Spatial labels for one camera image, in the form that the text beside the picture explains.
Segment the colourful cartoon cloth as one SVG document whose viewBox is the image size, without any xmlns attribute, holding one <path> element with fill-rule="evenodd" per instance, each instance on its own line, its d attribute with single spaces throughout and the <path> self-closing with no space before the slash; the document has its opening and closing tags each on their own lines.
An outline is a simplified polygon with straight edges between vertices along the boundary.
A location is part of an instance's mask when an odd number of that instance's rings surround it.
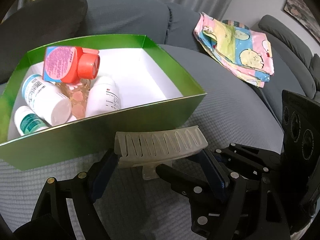
<svg viewBox="0 0 320 240">
<path fill-rule="evenodd" d="M 272 48 L 264 33 L 202 12 L 193 34 L 217 63 L 240 80 L 263 88 L 274 75 Z"/>
</svg>

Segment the plain white bottle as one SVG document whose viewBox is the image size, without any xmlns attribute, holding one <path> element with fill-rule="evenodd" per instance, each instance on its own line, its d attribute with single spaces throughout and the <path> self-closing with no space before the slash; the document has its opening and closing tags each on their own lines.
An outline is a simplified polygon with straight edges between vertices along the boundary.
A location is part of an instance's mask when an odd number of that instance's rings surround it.
<svg viewBox="0 0 320 240">
<path fill-rule="evenodd" d="M 99 76 L 89 92 L 85 117 L 120 109 L 121 101 L 118 86 L 112 78 Z"/>
</svg>

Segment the grey sofa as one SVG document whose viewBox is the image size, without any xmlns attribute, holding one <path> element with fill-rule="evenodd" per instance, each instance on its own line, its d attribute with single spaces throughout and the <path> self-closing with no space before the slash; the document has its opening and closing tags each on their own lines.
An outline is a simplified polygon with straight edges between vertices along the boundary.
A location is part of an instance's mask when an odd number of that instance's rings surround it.
<svg viewBox="0 0 320 240">
<path fill-rule="evenodd" d="M 193 28 L 199 14 L 157 0 L 38 0 L 1 24 L 1 91 L 13 102 L 11 74 L 23 55 L 37 47 L 91 34 L 140 34 L 159 44 L 169 64 L 180 64 L 206 96 L 163 102 L 115 114 L 118 130 L 135 123 L 140 131 L 199 126 L 209 148 L 231 142 L 280 152 L 283 131 L 255 90 L 207 56 L 196 44 Z M 44 181 L 66 179 L 88 169 L 103 150 L 114 145 L 111 118 L 81 121 L 56 130 L 68 159 L 20 171 L 1 162 L 1 215 L 11 230 L 31 219 Z M 118 169 L 97 211 L 113 239 L 197 239 L 190 229 L 185 198 L 160 179 L 144 181 L 140 168 Z"/>
</svg>

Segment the green cardboard box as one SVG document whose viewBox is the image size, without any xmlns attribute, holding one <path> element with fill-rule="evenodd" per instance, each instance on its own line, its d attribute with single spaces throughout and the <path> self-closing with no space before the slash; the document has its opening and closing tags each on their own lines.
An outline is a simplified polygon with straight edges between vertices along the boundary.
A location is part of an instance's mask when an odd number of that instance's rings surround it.
<svg viewBox="0 0 320 240">
<path fill-rule="evenodd" d="M 19 170 L 182 126 L 205 91 L 144 35 L 72 38 L 21 58 L 1 96 L 1 159 Z"/>
</svg>

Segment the pink pouch red cap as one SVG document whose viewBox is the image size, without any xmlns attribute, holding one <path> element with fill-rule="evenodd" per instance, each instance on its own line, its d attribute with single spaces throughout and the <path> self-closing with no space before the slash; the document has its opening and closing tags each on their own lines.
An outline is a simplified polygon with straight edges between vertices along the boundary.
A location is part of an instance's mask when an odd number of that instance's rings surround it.
<svg viewBox="0 0 320 240">
<path fill-rule="evenodd" d="M 99 51 L 73 46 L 50 46 L 44 54 L 44 81 L 79 83 L 81 79 L 93 80 L 100 66 Z"/>
</svg>

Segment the white bottle blue label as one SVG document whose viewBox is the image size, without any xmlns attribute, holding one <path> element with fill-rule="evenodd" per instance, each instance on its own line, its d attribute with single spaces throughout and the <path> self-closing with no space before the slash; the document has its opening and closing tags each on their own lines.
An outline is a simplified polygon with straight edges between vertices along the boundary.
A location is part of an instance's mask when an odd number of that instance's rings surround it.
<svg viewBox="0 0 320 240">
<path fill-rule="evenodd" d="M 71 115 L 72 103 L 69 98 L 39 74 L 30 75 L 24 81 L 22 97 L 35 114 L 50 126 L 64 124 Z"/>
</svg>

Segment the white bottle green label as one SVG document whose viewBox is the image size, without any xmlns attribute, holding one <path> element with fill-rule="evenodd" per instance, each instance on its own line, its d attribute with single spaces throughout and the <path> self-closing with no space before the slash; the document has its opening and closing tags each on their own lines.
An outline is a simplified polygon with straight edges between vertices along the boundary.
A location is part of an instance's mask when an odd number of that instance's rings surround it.
<svg viewBox="0 0 320 240">
<path fill-rule="evenodd" d="M 28 106 L 21 106 L 16 110 L 14 124 L 21 136 L 49 128 Z"/>
</svg>

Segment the pink orange hair claw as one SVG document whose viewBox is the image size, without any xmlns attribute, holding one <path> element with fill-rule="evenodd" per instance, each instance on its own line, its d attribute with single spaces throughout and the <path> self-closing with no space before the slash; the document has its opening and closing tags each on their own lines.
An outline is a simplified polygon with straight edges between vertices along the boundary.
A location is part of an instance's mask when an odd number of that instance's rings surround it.
<svg viewBox="0 0 320 240">
<path fill-rule="evenodd" d="M 77 119 L 85 117 L 87 100 L 91 89 L 91 80 L 81 79 L 78 83 L 56 83 L 61 92 L 72 104 L 72 115 Z"/>
</svg>

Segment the black round cushion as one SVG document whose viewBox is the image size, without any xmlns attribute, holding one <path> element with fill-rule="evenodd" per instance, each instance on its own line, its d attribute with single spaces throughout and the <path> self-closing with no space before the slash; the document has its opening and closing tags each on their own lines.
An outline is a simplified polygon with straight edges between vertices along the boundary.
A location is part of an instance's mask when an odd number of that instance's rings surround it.
<svg viewBox="0 0 320 240">
<path fill-rule="evenodd" d="M 26 52 L 74 37 L 87 9 L 87 0 L 36 0 L 7 18 L 1 24 L 1 83 Z"/>
</svg>

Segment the cream hair claw clip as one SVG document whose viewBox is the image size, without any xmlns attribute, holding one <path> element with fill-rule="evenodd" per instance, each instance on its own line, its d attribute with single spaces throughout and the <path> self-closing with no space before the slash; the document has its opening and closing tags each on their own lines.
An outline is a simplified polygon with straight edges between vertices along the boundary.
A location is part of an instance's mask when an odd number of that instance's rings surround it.
<svg viewBox="0 0 320 240">
<path fill-rule="evenodd" d="M 208 142 L 198 126 L 156 132 L 117 132 L 114 152 L 119 168 L 142 167 L 143 179 L 158 178 L 156 167 L 198 154 Z"/>
</svg>

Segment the framed wall picture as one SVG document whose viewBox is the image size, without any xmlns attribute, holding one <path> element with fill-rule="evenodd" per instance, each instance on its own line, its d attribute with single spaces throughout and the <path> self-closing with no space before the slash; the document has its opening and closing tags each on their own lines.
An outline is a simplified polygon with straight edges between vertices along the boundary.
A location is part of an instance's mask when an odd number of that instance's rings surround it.
<svg viewBox="0 0 320 240">
<path fill-rule="evenodd" d="M 319 24 L 303 0 L 286 0 L 283 11 L 304 27 L 319 43 Z"/>
</svg>

